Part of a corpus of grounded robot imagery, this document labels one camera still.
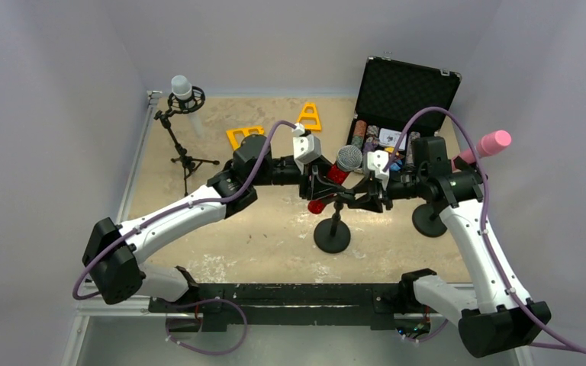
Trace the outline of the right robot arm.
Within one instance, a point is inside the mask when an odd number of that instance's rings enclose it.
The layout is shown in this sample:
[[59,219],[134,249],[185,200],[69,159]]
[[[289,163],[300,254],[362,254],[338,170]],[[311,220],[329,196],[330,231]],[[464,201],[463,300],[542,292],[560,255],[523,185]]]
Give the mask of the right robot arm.
[[510,134],[498,130],[447,162],[442,138],[420,138],[414,141],[415,165],[405,181],[393,181],[384,171],[384,151],[363,153],[348,145],[336,158],[342,170],[363,169],[368,174],[366,203],[422,198],[424,204],[412,215],[417,231],[429,237],[452,235],[474,294],[461,294],[435,271],[422,269],[402,275],[391,301],[401,310],[428,307],[440,313],[457,327],[463,345],[476,358],[532,345],[551,318],[548,305],[534,301],[514,274],[488,220],[486,176],[478,161],[510,143]]

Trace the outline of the black tripod shock-mount stand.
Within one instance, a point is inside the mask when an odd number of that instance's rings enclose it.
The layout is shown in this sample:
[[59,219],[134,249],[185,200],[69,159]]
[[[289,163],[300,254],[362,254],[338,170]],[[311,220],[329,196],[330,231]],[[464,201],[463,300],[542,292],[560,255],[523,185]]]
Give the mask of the black tripod shock-mount stand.
[[194,142],[205,141],[206,137],[196,136],[188,117],[179,109],[179,104],[172,92],[166,100],[166,106],[160,108],[153,116],[153,119],[168,133],[171,139],[176,156],[170,162],[182,168],[182,181],[184,196],[189,195],[188,180],[195,174],[202,165],[220,165],[217,159],[197,157],[192,154]]

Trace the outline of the pink microphone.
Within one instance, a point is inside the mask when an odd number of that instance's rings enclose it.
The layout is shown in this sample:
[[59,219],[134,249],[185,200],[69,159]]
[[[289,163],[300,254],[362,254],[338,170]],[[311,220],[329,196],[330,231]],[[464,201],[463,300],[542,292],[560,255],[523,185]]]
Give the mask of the pink microphone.
[[473,165],[477,162],[474,151],[479,158],[495,156],[508,148],[512,143],[512,136],[506,130],[496,130],[483,136],[475,145],[475,148],[469,148],[458,154],[452,160],[452,169],[460,170],[457,166],[458,161],[466,165]]

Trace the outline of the red glitter microphone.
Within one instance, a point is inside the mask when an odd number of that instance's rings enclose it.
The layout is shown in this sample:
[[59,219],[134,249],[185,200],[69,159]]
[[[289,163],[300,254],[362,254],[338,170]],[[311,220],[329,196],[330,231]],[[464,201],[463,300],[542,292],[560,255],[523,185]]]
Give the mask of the red glitter microphone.
[[[338,150],[336,161],[330,167],[326,179],[341,186],[351,172],[362,165],[363,154],[360,148],[354,145],[346,145]],[[320,214],[328,205],[329,199],[336,196],[335,192],[327,193],[317,200],[309,202],[307,208],[310,213]]]

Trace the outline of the black round-base clip stand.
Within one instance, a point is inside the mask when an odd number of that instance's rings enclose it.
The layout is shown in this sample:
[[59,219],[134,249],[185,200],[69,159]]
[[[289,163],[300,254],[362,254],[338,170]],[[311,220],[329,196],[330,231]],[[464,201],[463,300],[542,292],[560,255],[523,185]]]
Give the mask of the black round-base clip stand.
[[428,178],[433,187],[432,201],[421,204],[412,213],[415,229],[424,236],[436,238],[446,232],[440,213],[447,207],[457,208],[462,202],[482,201],[482,174],[476,164],[457,162],[460,170],[448,170],[444,162],[422,162],[417,172]]

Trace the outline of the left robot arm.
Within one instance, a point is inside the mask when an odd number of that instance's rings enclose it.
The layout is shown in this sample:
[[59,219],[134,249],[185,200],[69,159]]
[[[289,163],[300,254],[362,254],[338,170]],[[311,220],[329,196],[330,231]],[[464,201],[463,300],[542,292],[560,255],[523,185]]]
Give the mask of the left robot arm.
[[292,142],[293,155],[275,158],[267,136],[249,135],[221,172],[183,199],[138,219],[99,220],[86,245],[85,270],[78,282],[90,279],[95,294],[108,305],[134,295],[175,303],[195,288],[195,280],[182,267],[148,265],[155,252],[246,209],[256,201],[260,185],[296,185],[301,198],[319,204],[338,191],[341,173],[362,163],[362,153],[351,145],[341,148],[335,163],[329,163],[315,135],[296,132]]

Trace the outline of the white microphone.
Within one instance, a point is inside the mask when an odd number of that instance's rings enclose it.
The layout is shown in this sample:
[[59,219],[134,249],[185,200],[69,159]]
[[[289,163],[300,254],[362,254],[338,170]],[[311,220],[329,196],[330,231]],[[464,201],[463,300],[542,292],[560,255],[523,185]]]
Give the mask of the white microphone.
[[188,117],[196,136],[204,137],[203,123],[198,115],[198,111],[205,103],[203,89],[194,86],[185,76],[176,75],[171,80],[171,90],[180,111]]

